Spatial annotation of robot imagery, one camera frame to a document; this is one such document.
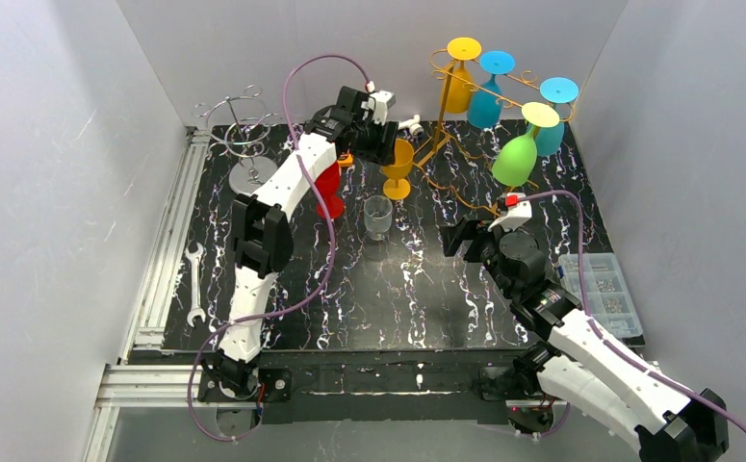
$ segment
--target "table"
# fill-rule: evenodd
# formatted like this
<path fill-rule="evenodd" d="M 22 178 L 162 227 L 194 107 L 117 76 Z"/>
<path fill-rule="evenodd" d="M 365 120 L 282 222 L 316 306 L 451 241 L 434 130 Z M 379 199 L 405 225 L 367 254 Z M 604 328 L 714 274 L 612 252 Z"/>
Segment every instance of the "table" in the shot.
<path fill-rule="evenodd" d="M 520 120 L 504 120 L 495 129 L 473 128 L 466 122 L 445 122 L 460 144 L 448 143 L 426 165 L 427 173 L 442 185 L 454 185 L 471 203 L 489 205 L 503 191 L 489 172 L 493 159 L 511 138 L 525 132 Z M 427 133 L 431 126 L 424 125 Z M 271 129 L 268 157 L 277 162 L 291 149 L 287 127 Z M 467 159 L 465 150 L 474 159 Z M 166 325 L 163 350 L 194 350 L 210 331 L 227 321 L 233 294 L 233 241 L 228 172 L 237 159 L 213 146 L 200 178 L 187 246 L 200 243 L 200 299 L 209 317 L 205 327 L 191 328 L 186 315 L 191 304 L 191 277 L 183 259 Z M 327 290 L 306 311 L 263 326 L 265 350 L 447 350 L 524 349 L 536 338 L 518 324 L 509 305 L 496 291 L 480 265 L 466 264 L 460 255 L 443 256 L 439 226 L 453 224 L 472 211 L 451 192 L 431 188 L 416 168 L 408 180 L 412 193 L 395 204 L 394 225 L 383 244 L 365 239 L 362 204 L 381 194 L 386 178 L 379 166 L 356 160 L 343 170 L 340 195 L 347 204 L 336 219 L 339 253 Z M 587 252 L 612 251 L 570 127 L 562 149 L 538 161 L 531 180 L 539 191 L 565 189 L 577 194 L 585 209 Z M 523 188 L 534 193 L 530 185 Z M 558 255 L 577 250 L 577 215 L 566 200 L 533 204 L 534 216 L 524 232 Z M 489 214 L 480 211 L 485 218 Z M 296 248 L 293 260 L 271 290 L 269 310 L 298 302 L 319 284 L 327 261 L 325 223 L 316 215 L 316 200 L 307 193 L 294 212 L 291 226 Z"/>

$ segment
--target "silver wrench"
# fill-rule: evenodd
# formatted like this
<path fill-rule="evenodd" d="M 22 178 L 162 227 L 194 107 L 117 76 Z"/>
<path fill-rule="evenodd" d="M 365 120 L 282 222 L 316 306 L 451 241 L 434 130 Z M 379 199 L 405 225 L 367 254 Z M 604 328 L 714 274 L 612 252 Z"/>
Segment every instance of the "silver wrench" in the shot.
<path fill-rule="evenodd" d="M 200 318 L 205 322 L 205 310 L 199 306 L 199 260 L 202 257 L 202 247 L 199 243 L 193 243 L 193 245 L 196 245 L 196 252 L 189 252 L 186 249 L 186 259 L 192 264 L 192 309 L 187 317 L 191 327 L 194 327 L 193 320 L 195 318 Z"/>

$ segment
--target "gray wall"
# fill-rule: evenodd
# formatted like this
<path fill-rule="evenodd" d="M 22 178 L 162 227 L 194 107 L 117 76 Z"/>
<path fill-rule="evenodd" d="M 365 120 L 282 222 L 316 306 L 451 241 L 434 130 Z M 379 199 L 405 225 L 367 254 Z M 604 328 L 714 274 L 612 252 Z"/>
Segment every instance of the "gray wall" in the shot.
<path fill-rule="evenodd" d="M 114 0 L 0 2 L 0 461 L 74 461 L 184 129 Z"/>
<path fill-rule="evenodd" d="M 631 0 L 575 133 L 651 355 L 746 420 L 746 1 Z"/>
<path fill-rule="evenodd" d="M 565 76 L 582 85 L 626 0 L 117 2 L 177 114 L 196 125 L 196 103 L 216 103 L 249 84 L 261 85 L 269 109 L 280 112 L 291 69 L 327 52 L 350 55 L 380 88 L 394 91 L 393 118 L 435 119 L 441 83 L 431 76 L 429 53 L 458 36 L 478 39 L 484 51 L 512 53 L 518 71 L 533 69 L 541 78 Z M 471 68 L 478 81 L 487 79 L 477 65 Z M 363 84 L 347 63 L 303 70 L 291 93 L 296 119 L 335 102 L 341 85 Z M 506 82 L 503 90 L 521 101 L 539 99 L 517 83 Z"/>

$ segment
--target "black marble table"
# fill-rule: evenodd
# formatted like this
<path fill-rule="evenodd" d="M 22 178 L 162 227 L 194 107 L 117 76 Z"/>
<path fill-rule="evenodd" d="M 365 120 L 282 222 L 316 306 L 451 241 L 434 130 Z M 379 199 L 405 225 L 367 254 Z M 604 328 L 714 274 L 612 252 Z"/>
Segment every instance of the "black marble table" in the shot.
<path fill-rule="evenodd" d="M 467 160 L 449 142 L 426 165 L 439 184 L 454 185 L 471 203 L 489 205 L 503 190 L 485 167 L 504 143 L 524 130 L 521 121 L 505 120 L 494 130 L 480 131 L 466 122 L 447 128 L 476 160 Z M 281 163 L 292 144 L 283 125 L 272 128 L 268 157 Z M 200 243 L 201 305 L 208 312 L 204 326 L 191 328 L 189 264 L 183 259 L 176 276 L 163 349 L 197 349 L 212 330 L 227 321 L 234 291 L 231 203 L 228 172 L 236 159 L 213 146 L 200 178 L 187 244 Z M 338 256 L 326 291 L 304 311 L 265 321 L 263 345 L 269 350 L 376 350 L 525 348 L 536 339 L 518 324 L 509 304 L 496 291 L 480 265 L 460 255 L 443 256 L 439 226 L 471 213 L 451 192 L 431 188 L 419 170 L 408 176 L 412 193 L 395 203 L 388 240 L 377 244 L 365 236 L 364 200 L 381 194 L 386 177 L 375 165 L 356 160 L 343 169 L 340 195 L 347 204 L 336 219 Z M 585 208 L 587 252 L 612 251 L 582 160 L 570 128 L 559 153 L 539 159 L 531 180 L 539 191 L 569 190 Z M 525 193 L 535 193 L 531 185 Z M 489 217 L 487 212 L 480 211 Z M 533 219 L 523 231 L 558 255 L 577 251 L 576 209 L 565 199 L 533 204 Z M 315 289 L 326 268 L 328 235 L 316 215 L 316 199 L 307 193 L 294 212 L 296 248 L 293 261 L 279 275 L 270 293 L 268 311 L 291 306 Z"/>

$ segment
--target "plastic tray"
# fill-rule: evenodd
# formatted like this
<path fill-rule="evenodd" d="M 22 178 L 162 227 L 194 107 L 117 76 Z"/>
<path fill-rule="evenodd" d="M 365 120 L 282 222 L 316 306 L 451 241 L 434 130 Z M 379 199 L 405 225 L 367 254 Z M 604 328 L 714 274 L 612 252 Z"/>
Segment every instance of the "plastic tray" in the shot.
<path fill-rule="evenodd" d="M 639 337 L 644 333 L 642 323 L 633 308 L 628 285 L 622 276 L 619 261 L 613 253 L 586 253 L 585 287 L 594 318 L 617 339 Z M 577 255 L 560 255 L 562 282 L 565 289 L 581 296 Z"/>

